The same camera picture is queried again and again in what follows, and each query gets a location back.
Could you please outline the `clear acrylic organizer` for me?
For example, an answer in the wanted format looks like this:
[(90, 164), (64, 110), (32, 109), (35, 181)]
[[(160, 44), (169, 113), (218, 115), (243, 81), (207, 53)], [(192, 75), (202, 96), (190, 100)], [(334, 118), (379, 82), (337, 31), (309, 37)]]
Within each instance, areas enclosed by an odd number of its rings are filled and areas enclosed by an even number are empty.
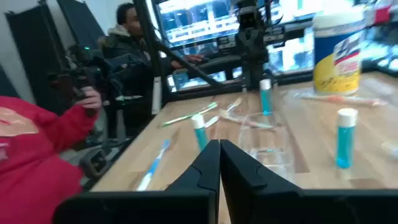
[(247, 115), (252, 121), (273, 126), (272, 129), (242, 125), (239, 147), (271, 171), (293, 182), (295, 162), (287, 128), (277, 113)]

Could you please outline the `red white box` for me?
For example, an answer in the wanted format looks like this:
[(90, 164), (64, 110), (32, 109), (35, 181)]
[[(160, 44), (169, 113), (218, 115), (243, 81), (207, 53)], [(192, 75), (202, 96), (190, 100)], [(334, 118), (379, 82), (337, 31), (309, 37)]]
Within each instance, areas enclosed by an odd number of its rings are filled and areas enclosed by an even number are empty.
[(391, 5), (372, 6), (364, 9), (364, 21), (366, 27), (389, 22)]

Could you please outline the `black room divider panel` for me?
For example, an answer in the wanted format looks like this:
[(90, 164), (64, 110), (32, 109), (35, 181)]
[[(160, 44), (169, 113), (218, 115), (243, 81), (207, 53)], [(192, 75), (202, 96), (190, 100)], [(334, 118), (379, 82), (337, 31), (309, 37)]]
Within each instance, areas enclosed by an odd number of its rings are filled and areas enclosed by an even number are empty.
[(66, 67), (64, 50), (46, 0), (22, 12), (5, 13), (30, 89), (38, 106), (61, 115), (68, 102), (49, 75)]
[(98, 49), (97, 40), (104, 36), (104, 32), (86, 2), (77, 0), (57, 0), (57, 2), (75, 42), (90, 49)]

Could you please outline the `person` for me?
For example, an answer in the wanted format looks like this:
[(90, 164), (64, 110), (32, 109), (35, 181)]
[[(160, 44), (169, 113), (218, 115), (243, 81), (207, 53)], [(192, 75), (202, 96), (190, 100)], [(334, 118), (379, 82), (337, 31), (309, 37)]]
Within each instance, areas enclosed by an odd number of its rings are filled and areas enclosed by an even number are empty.
[(136, 135), (152, 119), (154, 71), (144, 40), (144, 33), (133, 3), (120, 4), (116, 11), (117, 24), (108, 30), (103, 43), (106, 59), (129, 56), (131, 61), (120, 74), (123, 90), (138, 100), (124, 111), (128, 135)]
[(60, 153), (86, 139), (98, 115), (74, 105), (57, 116), (0, 96), (0, 224), (51, 224), (55, 208), (81, 191), (83, 172)]

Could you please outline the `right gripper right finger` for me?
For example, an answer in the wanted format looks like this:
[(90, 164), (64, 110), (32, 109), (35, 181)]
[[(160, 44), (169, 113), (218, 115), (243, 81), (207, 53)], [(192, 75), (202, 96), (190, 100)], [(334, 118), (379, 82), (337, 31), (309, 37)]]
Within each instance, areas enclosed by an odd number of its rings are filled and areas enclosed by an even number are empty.
[(307, 190), (222, 139), (221, 180), (232, 224), (398, 224), (398, 190)]

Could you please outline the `green toothbrush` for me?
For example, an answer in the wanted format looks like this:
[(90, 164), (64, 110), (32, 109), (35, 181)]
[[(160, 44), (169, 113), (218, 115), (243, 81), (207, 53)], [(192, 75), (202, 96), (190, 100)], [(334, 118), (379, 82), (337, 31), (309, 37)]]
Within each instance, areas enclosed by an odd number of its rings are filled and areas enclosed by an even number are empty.
[(181, 116), (181, 117), (172, 119), (172, 120), (170, 120), (170, 121), (163, 122), (163, 123), (160, 124), (160, 127), (163, 128), (163, 127), (169, 126), (169, 125), (171, 125), (171, 124), (177, 123), (177, 122), (179, 122), (179, 121), (183, 121), (183, 120), (185, 120), (185, 119), (191, 118), (192, 116), (195, 116), (196, 114), (204, 114), (204, 113), (207, 113), (207, 112), (209, 112), (210, 110), (215, 109), (217, 106), (218, 106), (218, 104), (215, 103), (215, 102), (210, 103), (209, 105), (207, 105), (206, 107), (200, 109), (199, 111), (196, 111), (196, 112), (193, 112), (193, 113), (191, 113), (191, 114), (188, 114), (188, 115), (185, 115), (185, 116)]

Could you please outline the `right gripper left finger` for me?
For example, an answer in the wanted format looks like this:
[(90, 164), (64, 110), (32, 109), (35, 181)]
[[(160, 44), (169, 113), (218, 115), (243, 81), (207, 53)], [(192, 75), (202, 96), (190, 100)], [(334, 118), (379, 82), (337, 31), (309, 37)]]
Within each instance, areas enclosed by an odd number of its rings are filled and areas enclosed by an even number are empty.
[(87, 192), (62, 202), (53, 224), (217, 224), (220, 143), (211, 140), (163, 191)]

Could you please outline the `silver bracket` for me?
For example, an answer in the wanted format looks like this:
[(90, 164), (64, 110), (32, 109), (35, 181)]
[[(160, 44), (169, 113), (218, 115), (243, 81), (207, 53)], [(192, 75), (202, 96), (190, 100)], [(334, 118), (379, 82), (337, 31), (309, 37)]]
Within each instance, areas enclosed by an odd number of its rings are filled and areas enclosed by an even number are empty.
[(160, 112), (162, 107), (162, 81), (161, 77), (154, 78), (153, 92), (152, 92), (152, 115)]

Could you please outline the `blue toothbrush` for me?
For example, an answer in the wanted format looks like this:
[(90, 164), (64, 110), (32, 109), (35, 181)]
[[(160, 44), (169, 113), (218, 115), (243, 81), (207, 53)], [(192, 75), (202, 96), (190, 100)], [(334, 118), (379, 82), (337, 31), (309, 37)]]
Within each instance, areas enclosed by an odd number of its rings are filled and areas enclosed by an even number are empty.
[(148, 185), (150, 184), (153, 175), (156, 172), (156, 169), (159, 165), (159, 162), (162, 158), (162, 156), (164, 155), (165, 151), (169, 148), (170, 146), (170, 140), (165, 140), (157, 157), (154, 159), (153, 163), (150, 165), (149, 169), (147, 170), (146, 174), (144, 175), (144, 177), (141, 179), (138, 187), (137, 187), (137, 191), (145, 191), (148, 187)]

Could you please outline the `disinfecting wipes canister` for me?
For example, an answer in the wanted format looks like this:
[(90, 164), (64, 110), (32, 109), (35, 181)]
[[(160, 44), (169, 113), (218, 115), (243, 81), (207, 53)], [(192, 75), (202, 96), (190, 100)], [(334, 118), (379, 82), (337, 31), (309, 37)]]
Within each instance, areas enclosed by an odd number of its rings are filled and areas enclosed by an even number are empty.
[(313, 84), (320, 95), (350, 95), (359, 88), (361, 42), (365, 28), (358, 7), (323, 11), (312, 20)]

